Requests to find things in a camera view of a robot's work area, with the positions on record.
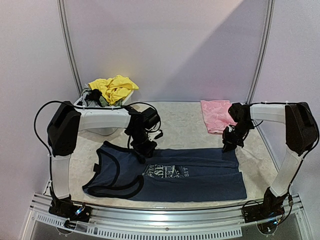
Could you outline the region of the left aluminium frame post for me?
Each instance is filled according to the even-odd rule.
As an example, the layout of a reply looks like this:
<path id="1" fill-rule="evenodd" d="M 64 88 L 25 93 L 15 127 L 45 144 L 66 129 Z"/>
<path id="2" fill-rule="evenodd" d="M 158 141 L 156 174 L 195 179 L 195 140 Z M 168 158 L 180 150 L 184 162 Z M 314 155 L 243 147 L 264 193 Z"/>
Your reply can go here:
<path id="1" fill-rule="evenodd" d="M 65 50 L 66 50 L 66 54 L 68 57 L 68 62 L 70 65 L 71 74 L 72 74 L 78 95 L 80 96 L 82 89 L 83 89 L 83 86 L 82 86 L 79 71 L 77 68 L 75 54 L 74 54 L 72 41 L 71 41 L 71 37 L 70 37 L 69 25 L 68 25 L 68 20 L 67 20 L 67 9 L 66 9 L 65 1 L 64 0 L 57 0 L 57 8 L 58 8 L 62 36 L 63 36 L 63 40 L 64 40 L 64 44 L 65 44 Z"/>

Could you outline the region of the white plastic laundry basket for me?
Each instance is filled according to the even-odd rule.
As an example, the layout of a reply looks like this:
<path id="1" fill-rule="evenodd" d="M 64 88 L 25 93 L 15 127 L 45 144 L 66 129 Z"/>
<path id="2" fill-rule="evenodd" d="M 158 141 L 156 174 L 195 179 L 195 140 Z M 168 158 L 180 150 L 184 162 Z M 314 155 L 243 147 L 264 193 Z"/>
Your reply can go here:
<path id="1" fill-rule="evenodd" d="M 124 106 L 101 107 L 95 100 L 86 99 L 92 92 L 85 88 L 78 100 L 74 102 L 75 110 L 80 112 L 78 130 L 90 131 L 102 136 L 109 136 L 117 129 L 124 129 L 129 125 L 130 114 Z"/>

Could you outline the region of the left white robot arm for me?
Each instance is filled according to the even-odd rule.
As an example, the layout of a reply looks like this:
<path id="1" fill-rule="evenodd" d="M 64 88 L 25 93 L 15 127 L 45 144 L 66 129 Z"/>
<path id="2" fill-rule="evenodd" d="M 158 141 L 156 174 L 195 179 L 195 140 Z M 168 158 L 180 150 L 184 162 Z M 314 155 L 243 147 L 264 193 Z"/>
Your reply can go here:
<path id="1" fill-rule="evenodd" d="M 40 142 L 48 150 L 51 192 L 55 209 L 63 216 L 74 213 L 70 197 L 69 166 L 77 146 L 78 133 L 91 129 L 124 129 L 131 137 L 131 146 L 138 153 L 149 157 L 157 146 L 154 136 L 161 133 L 161 117 L 151 104 L 138 111 L 133 104 L 118 107 L 86 107 L 70 101 L 56 101 L 59 105 L 46 132 L 47 140 Z"/>

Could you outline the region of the yellow garment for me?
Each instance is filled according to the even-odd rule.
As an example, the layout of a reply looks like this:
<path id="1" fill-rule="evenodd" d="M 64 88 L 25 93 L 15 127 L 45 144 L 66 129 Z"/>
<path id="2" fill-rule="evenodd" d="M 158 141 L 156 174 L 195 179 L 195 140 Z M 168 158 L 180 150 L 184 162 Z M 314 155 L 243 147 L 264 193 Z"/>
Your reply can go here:
<path id="1" fill-rule="evenodd" d="M 113 78 L 98 78 L 88 83 L 92 90 L 99 90 L 109 105 L 115 105 L 119 100 L 125 99 L 132 91 L 139 90 L 129 77 L 116 75 Z"/>

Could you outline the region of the grey garment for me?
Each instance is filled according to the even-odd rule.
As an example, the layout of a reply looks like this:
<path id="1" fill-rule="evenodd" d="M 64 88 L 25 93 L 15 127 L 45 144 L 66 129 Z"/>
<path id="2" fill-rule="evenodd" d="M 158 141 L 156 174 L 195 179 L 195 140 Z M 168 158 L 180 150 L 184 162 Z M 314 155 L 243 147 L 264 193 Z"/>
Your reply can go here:
<path id="1" fill-rule="evenodd" d="M 93 99 L 92 97 L 89 97 L 88 95 L 84 98 L 85 105 L 87 107 L 107 107 L 109 106 L 109 103 L 106 101 L 106 99 L 103 96 L 98 97 L 97 99 Z"/>

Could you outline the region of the right aluminium frame post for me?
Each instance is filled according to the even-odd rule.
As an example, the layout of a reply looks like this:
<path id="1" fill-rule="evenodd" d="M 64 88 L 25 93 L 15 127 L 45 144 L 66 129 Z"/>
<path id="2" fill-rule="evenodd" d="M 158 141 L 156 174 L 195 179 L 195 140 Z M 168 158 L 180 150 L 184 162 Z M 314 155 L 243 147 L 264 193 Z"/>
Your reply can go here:
<path id="1" fill-rule="evenodd" d="M 274 7 L 275 7 L 275 1 L 274 0 L 268 0 L 266 11 L 265 11 L 265 17 L 264 17 L 264 23 L 263 23 L 263 29 L 262 29 L 262 35 L 261 35 L 261 41 L 258 51 L 258 58 L 255 65 L 251 85 L 248 90 L 248 94 L 245 100 L 246 104 L 250 104 L 253 102 L 255 92 L 258 86 L 260 74 L 263 68 L 263 62 L 267 51 L 271 26 L 272 26 L 272 20 L 273 20 L 273 14 L 274 14 Z"/>

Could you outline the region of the blue garment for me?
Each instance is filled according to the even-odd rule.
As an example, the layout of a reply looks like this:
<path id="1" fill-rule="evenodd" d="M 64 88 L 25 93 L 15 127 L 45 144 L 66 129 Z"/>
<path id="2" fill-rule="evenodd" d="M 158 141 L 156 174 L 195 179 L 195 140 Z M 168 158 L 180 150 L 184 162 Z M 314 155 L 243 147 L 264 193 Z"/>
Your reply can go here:
<path id="1" fill-rule="evenodd" d="M 94 176 L 82 187 L 93 197 L 169 203 L 247 198 L 234 151 L 168 148 L 146 158 L 105 141 L 96 153 Z"/>

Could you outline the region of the aluminium front rail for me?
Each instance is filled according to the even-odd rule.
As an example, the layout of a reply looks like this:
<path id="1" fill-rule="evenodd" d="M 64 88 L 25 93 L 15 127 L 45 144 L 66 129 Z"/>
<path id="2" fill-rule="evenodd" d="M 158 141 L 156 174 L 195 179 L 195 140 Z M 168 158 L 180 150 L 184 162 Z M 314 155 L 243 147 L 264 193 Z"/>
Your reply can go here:
<path id="1" fill-rule="evenodd" d="M 246 222 L 242 204 L 196 210 L 137 210 L 95 205 L 89 222 L 71 228 L 65 219 L 49 213 L 51 198 L 35 194 L 27 215 L 24 240 L 311 240 L 303 204 L 298 195 L 286 204 L 286 220 Z"/>

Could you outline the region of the black garment in basket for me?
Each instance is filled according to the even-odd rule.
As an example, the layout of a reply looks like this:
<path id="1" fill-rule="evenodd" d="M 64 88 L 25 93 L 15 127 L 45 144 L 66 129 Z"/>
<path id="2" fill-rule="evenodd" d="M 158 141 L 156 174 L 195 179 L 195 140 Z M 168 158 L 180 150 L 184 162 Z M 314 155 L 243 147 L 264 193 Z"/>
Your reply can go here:
<path id="1" fill-rule="evenodd" d="M 91 90 L 88 95 L 85 97 L 89 101 L 99 101 L 102 93 L 98 89 Z"/>

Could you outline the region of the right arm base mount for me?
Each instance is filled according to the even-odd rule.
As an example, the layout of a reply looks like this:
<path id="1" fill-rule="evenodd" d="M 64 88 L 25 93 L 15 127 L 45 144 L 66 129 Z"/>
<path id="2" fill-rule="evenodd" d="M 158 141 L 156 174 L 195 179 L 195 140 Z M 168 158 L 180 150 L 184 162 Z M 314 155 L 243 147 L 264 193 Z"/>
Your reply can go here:
<path id="1" fill-rule="evenodd" d="M 286 219 L 286 212 L 283 205 L 285 199 L 288 200 L 290 206 L 288 214 L 290 214 L 294 203 L 292 195 L 287 191 L 282 196 L 275 196 L 271 192 L 270 187 L 268 187 L 264 193 L 262 203 L 249 200 L 242 206 L 241 213 L 245 223 L 257 222 L 280 216 L 280 219 L 276 223 L 278 225 Z"/>

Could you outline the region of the aluminium frame post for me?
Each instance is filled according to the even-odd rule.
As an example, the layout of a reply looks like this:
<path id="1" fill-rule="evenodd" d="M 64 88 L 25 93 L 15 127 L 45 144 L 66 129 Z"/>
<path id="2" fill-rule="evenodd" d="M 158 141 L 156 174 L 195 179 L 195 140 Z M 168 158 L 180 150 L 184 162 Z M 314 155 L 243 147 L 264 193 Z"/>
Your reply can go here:
<path id="1" fill-rule="evenodd" d="M 260 74 L 263 68 L 263 62 L 267 51 L 271 26 L 272 26 L 272 20 L 273 20 L 273 14 L 274 14 L 274 7 L 275 7 L 275 1 L 274 0 L 268 0 L 266 11 L 265 11 L 265 17 L 264 17 L 264 23 L 263 23 L 263 29 L 262 29 L 262 35 L 261 35 L 261 41 L 258 51 L 258 58 L 255 65 L 251 85 L 248 90 L 248 94 L 245 100 L 246 104 L 250 104 L 253 102 L 255 92 L 258 86 Z"/>
<path id="2" fill-rule="evenodd" d="M 64 44 L 65 44 L 65 50 L 66 50 L 66 54 L 68 57 L 68 62 L 70 65 L 71 74 L 72 74 L 78 95 L 80 96 L 82 89 L 83 89 L 83 86 L 82 86 L 79 71 L 77 68 L 75 54 L 74 54 L 72 41 L 71 41 L 71 37 L 70 37 L 69 25 L 68 25 L 68 20 L 67 20 L 67 9 L 66 9 L 65 1 L 64 0 L 57 0 L 57 8 L 58 8 L 62 36 L 63 36 L 63 40 L 64 40 Z"/>

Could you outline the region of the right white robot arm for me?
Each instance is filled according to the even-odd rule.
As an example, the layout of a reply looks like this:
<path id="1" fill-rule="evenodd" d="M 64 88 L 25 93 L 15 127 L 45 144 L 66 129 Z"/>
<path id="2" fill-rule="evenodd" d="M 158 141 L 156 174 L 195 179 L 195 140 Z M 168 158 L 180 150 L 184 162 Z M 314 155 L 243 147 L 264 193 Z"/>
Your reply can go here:
<path id="1" fill-rule="evenodd" d="M 308 154 L 320 141 L 320 130 L 310 106 L 300 102 L 232 103 L 228 109 L 235 125 L 227 126 L 222 133 L 223 151 L 244 147 L 245 138 L 255 122 L 282 125 L 283 160 L 275 179 L 265 192 L 268 199 L 259 206 L 262 218 L 269 218 L 278 210 L 277 199 L 285 197 Z"/>

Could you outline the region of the pink patterned shorts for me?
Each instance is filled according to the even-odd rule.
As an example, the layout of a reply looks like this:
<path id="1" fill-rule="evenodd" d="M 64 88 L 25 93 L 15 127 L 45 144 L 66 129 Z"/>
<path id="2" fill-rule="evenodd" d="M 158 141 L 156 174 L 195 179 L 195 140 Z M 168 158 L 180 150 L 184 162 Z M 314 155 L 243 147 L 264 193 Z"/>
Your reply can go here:
<path id="1" fill-rule="evenodd" d="M 200 105 L 203 121 L 209 134 L 221 135 L 226 127 L 236 125 L 228 112 L 232 105 L 229 100 L 201 100 Z"/>

